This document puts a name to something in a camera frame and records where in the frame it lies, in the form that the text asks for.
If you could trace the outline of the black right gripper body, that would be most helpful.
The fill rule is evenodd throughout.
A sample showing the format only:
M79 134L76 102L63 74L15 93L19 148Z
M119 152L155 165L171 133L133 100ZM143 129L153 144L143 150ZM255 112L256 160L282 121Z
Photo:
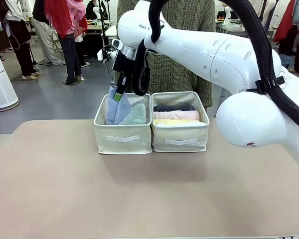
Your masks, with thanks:
M135 67L135 61L126 57L121 51L118 51L112 69L124 74L132 74Z

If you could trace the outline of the blue towel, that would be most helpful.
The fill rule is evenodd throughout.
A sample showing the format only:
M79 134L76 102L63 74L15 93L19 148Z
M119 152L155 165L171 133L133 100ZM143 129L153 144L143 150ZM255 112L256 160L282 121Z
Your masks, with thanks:
M131 110L132 105L127 95L117 93L117 87L111 86L108 93L106 124L120 124Z

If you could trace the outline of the light teal towel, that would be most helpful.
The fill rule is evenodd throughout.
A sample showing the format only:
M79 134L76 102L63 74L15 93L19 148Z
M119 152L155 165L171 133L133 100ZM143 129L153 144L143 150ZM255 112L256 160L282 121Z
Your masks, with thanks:
M146 107L136 104L119 125L137 125L146 123Z

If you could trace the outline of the dark grey towel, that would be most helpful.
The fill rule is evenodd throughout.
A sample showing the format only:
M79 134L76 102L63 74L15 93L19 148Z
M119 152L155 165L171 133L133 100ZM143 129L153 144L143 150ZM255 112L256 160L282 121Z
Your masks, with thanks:
M195 111L195 107L191 104L180 104L180 105L159 104L154 106L153 111L154 112Z

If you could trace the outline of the pink towel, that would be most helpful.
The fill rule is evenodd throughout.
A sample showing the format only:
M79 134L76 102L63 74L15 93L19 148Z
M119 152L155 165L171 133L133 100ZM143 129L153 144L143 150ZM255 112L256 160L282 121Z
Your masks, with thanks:
M153 112L155 120L200 120L198 111Z

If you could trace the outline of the yellow towel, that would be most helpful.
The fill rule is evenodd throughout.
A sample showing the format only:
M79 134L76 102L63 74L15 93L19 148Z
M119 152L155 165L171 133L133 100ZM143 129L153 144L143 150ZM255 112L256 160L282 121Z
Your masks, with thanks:
M165 124L165 125L176 125L176 124L185 124L185 123L200 123L199 120L192 120L192 119L154 119L153 124L158 125L158 124Z

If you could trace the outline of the white background desk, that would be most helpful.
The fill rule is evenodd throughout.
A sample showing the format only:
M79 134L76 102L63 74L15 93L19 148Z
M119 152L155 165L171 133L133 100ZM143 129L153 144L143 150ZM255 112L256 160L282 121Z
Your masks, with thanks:
M104 35L109 39L116 39L117 38L117 26L112 25L110 26L104 33Z

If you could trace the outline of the person in green knit sweater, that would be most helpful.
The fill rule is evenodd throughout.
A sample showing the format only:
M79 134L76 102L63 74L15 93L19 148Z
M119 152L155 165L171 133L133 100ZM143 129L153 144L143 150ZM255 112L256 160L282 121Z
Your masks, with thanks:
M214 32L214 0L169 0L161 9L167 23L175 29ZM136 71L141 75L144 60L149 64L148 93L196 92L205 108L213 104L212 83L197 76L171 58L150 53L146 55L144 45L138 44Z

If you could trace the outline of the beige fabric storage bin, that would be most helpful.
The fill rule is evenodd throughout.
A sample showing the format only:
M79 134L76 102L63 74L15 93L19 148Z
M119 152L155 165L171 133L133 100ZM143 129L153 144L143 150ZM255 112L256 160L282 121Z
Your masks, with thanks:
M98 152L111 155L149 154L151 147L152 103L149 94L137 96L127 93L129 102L134 106L143 104L146 108L146 123L135 125L107 125L106 113L108 95L101 101L94 118L94 130Z
M206 150L209 118L203 104L195 92L155 93L151 96L152 106L159 104L180 105L191 104L200 114L204 127L192 127L186 124L165 125L153 124L152 116L152 145L156 152L204 152Z

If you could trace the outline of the background person red scarf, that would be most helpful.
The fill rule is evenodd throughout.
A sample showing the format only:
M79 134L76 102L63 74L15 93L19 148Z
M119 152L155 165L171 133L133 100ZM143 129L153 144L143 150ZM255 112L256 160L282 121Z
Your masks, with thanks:
M45 0L44 13L58 35L66 69L66 85L83 81L75 38L87 30L83 0Z

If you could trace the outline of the background person beige trousers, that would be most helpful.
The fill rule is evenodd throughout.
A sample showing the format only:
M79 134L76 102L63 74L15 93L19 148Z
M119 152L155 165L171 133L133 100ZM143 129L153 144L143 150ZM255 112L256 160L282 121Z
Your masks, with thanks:
M30 22L34 27L44 60L52 65L64 65L65 60L54 51L53 29L50 27L49 21L44 14L44 3L45 0L35 0Z

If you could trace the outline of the background person in black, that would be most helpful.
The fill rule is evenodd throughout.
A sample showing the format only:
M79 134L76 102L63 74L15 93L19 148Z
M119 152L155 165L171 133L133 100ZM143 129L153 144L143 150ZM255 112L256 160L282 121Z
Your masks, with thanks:
M21 79L35 80L40 73L31 60L29 41L31 36L19 0L0 0L0 22L7 34L21 68Z

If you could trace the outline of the red hanging garment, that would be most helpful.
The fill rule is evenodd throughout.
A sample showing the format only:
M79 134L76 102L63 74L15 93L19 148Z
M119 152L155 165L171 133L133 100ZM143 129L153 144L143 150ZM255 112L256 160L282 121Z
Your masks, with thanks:
M290 0L282 20L277 28L273 42L279 42L287 36L288 31L293 27L292 14L296 0Z

